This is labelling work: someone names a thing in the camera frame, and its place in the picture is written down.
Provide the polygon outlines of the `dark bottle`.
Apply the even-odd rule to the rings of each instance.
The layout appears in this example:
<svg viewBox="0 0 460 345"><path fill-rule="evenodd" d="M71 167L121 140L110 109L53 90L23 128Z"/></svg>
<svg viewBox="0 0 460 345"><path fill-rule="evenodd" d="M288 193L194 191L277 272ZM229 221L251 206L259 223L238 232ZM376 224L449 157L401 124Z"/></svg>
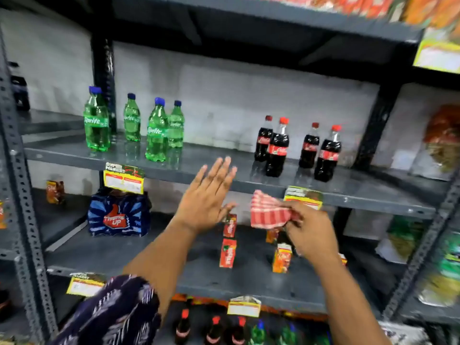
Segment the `dark bottle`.
<svg viewBox="0 0 460 345"><path fill-rule="evenodd" d="M30 111L29 92L27 82L20 72L20 66L16 62L8 62L11 85L16 108L18 111Z"/></svg>

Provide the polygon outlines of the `row of orange snack packets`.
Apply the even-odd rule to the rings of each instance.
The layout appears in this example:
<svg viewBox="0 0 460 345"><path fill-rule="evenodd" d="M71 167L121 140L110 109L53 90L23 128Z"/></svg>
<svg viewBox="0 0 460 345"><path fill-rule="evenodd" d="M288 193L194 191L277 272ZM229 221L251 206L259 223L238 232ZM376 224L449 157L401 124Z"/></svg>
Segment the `row of orange snack packets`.
<svg viewBox="0 0 460 345"><path fill-rule="evenodd" d="M270 0L344 15L460 32L460 0Z"/></svg>

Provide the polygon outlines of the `person's right forearm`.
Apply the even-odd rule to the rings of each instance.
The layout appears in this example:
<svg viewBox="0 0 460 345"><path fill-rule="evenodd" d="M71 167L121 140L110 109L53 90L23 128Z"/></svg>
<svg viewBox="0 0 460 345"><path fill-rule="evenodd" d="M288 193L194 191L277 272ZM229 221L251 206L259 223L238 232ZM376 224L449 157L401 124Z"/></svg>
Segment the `person's right forearm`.
<svg viewBox="0 0 460 345"><path fill-rule="evenodd" d="M392 345L337 253L308 257L324 290L334 345Z"/></svg>

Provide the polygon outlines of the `red juice carton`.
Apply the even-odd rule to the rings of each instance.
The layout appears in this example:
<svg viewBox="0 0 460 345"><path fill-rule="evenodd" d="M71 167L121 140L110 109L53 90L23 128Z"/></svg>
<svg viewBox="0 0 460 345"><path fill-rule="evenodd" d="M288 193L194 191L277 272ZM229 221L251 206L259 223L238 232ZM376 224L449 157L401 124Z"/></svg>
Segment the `red juice carton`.
<svg viewBox="0 0 460 345"><path fill-rule="evenodd" d="M219 259L220 268L233 268L236 256L237 241L230 238L224 238L222 241L221 255Z"/></svg>
<svg viewBox="0 0 460 345"><path fill-rule="evenodd" d="M237 214L229 213L224 220L223 237L231 238L235 237L237 226Z"/></svg>

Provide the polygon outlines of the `green soda bottle blue cap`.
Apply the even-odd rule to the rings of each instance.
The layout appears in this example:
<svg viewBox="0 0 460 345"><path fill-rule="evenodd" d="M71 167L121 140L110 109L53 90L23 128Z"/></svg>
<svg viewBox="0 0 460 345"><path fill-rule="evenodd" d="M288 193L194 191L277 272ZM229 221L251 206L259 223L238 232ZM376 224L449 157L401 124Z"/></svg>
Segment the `green soda bottle blue cap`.
<svg viewBox="0 0 460 345"><path fill-rule="evenodd" d="M141 114L136 103L136 95L129 92L127 98L128 101L123 112L125 137L128 141L140 142Z"/></svg>
<svg viewBox="0 0 460 345"><path fill-rule="evenodd" d="M100 87L89 86L89 94L83 111L86 144L92 150L106 152L111 145L109 111Z"/></svg>
<svg viewBox="0 0 460 345"><path fill-rule="evenodd" d="M181 106L182 102L180 100L175 100L174 107L168 117L168 138L170 148L183 147L185 117L182 113Z"/></svg>
<svg viewBox="0 0 460 345"><path fill-rule="evenodd" d="M164 106L165 100L163 98L155 98L155 107L147 124L145 157L153 162L164 162L169 146L169 121Z"/></svg>

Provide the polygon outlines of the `clear bag of brown snacks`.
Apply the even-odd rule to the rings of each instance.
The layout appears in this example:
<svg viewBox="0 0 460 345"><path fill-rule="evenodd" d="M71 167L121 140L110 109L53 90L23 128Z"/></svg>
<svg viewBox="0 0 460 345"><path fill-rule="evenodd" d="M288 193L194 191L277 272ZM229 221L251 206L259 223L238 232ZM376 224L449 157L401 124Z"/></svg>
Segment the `clear bag of brown snacks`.
<svg viewBox="0 0 460 345"><path fill-rule="evenodd" d="M410 174L449 181L460 163L460 104L441 105L431 116Z"/></svg>

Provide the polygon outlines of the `person's left forearm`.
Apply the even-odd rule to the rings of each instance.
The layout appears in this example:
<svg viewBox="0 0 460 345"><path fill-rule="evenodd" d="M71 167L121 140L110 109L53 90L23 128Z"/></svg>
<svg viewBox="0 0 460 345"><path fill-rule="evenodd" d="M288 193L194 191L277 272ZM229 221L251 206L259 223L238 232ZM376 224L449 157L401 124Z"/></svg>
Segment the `person's left forearm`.
<svg viewBox="0 0 460 345"><path fill-rule="evenodd" d="M152 243L123 268L124 275L142 277L150 284L158 296L158 313L161 316L168 311L188 251L197 234L198 231L192 226L173 219Z"/></svg>

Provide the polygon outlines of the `grey perforated shelf rack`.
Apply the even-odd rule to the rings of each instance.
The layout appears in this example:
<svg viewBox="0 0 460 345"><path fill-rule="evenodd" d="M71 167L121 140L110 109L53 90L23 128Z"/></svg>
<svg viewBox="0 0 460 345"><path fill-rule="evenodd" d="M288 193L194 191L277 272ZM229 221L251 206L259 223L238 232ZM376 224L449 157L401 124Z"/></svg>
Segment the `grey perforated shelf rack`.
<svg viewBox="0 0 460 345"><path fill-rule="evenodd" d="M393 323L408 323L427 327L434 344L453 344L460 341L460 297L453 306L441 307L423 304L418 300L423 285L434 275L447 239L460 232L460 167L448 182L411 176L405 171L371 167L371 176L394 185L423 202L436 207L433 219L420 243L409 257L404 270L401 267L386 267L380 263L381 277L377 270L370 270L370 285L377 290L377 282L392 277L395 283L384 282L386 297L380 320Z"/></svg>
<svg viewBox="0 0 460 345"><path fill-rule="evenodd" d="M29 327L29 342L45 345L53 339L81 296L66 295L70 268L47 261L58 248L86 225L89 197L67 195L63 204L50 204L46 191L32 186L23 137L39 135L32 146L58 140L61 134L80 136L82 117L47 110L16 109L10 65L0 25L0 200L5 211L6 233L0 233L0 263L14 263L20 315Z"/></svg>

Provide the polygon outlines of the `dark blue patterned sleeve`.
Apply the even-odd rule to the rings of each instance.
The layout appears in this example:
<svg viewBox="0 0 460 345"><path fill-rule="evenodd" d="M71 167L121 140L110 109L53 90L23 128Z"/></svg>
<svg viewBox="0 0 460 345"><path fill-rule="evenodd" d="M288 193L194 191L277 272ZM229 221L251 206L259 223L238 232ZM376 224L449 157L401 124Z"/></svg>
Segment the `dark blue patterned sleeve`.
<svg viewBox="0 0 460 345"><path fill-rule="evenodd" d="M48 345L153 345L161 325L159 306L144 278L113 277L80 304Z"/></svg>

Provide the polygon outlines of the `small green soda bottle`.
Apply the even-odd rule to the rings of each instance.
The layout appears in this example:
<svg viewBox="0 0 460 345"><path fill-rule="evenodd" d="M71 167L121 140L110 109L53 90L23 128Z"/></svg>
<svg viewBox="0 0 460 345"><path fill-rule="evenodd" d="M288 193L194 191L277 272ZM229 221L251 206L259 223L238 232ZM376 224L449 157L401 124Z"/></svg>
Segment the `small green soda bottle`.
<svg viewBox="0 0 460 345"><path fill-rule="evenodd" d="M297 345L296 328L292 322L288 322L281 330L278 345Z"/></svg>
<svg viewBox="0 0 460 345"><path fill-rule="evenodd" d="M251 328L248 345L265 345L266 331L262 319L258 319L257 323Z"/></svg>

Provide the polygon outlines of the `red checked cloth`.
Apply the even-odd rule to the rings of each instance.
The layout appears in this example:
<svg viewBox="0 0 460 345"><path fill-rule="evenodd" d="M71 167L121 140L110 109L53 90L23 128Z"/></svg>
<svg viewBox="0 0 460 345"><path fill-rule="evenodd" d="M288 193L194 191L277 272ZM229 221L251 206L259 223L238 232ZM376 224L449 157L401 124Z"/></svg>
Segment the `red checked cloth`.
<svg viewBox="0 0 460 345"><path fill-rule="evenodd" d="M260 190L256 190L250 204L250 226L269 230L285 226L290 219L289 209L282 202Z"/></svg>

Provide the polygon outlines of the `green yellow snack packet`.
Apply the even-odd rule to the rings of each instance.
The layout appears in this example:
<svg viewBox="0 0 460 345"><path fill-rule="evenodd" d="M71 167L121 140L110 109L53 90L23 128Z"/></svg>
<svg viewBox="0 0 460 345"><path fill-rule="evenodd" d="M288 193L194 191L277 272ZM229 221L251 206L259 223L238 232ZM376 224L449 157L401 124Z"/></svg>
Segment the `green yellow snack packet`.
<svg viewBox="0 0 460 345"><path fill-rule="evenodd" d="M443 257L418 295L423 304L452 307L460 296L460 232L451 233L444 246Z"/></svg>

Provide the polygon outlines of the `small cola bottle red cap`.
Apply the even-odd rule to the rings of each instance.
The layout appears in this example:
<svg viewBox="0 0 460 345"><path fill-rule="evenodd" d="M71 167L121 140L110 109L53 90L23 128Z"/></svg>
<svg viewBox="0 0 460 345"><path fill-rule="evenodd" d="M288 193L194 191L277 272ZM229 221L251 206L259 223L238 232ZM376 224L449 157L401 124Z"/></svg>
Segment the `small cola bottle red cap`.
<svg viewBox="0 0 460 345"><path fill-rule="evenodd" d="M212 317L212 324L204 338L204 345L219 345L223 334L223 325L220 316Z"/></svg>
<svg viewBox="0 0 460 345"><path fill-rule="evenodd" d="M238 316L238 324L231 332L230 345L246 345L245 326L246 318Z"/></svg>
<svg viewBox="0 0 460 345"><path fill-rule="evenodd" d="M185 345L189 339L191 329L189 311L188 308L181 311L181 317L175 328L175 345Z"/></svg>

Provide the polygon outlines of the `person's right hand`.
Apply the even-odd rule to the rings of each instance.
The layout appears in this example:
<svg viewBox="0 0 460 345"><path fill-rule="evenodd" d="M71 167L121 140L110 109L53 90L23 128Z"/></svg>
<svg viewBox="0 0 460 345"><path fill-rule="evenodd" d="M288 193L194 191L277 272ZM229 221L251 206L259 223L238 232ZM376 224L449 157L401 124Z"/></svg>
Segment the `person's right hand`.
<svg viewBox="0 0 460 345"><path fill-rule="evenodd" d="M303 242L294 244L297 252L314 268L338 265L342 267L339 247L328 214L306 206L303 224Z"/></svg>

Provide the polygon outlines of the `person's left hand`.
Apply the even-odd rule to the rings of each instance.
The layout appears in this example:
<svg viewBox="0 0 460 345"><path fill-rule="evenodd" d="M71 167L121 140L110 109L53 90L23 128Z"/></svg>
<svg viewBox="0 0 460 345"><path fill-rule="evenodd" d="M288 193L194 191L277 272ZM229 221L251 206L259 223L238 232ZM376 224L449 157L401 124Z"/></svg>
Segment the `person's left hand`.
<svg viewBox="0 0 460 345"><path fill-rule="evenodd" d="M236 176L237 167L232 168L232 181ZM194 234L206 231L216 224L218 211L223 207L227 193L210 193L210 170L206 170L200 187L184 192L179 207L170 222L174 228L186 229Z"/></svg>

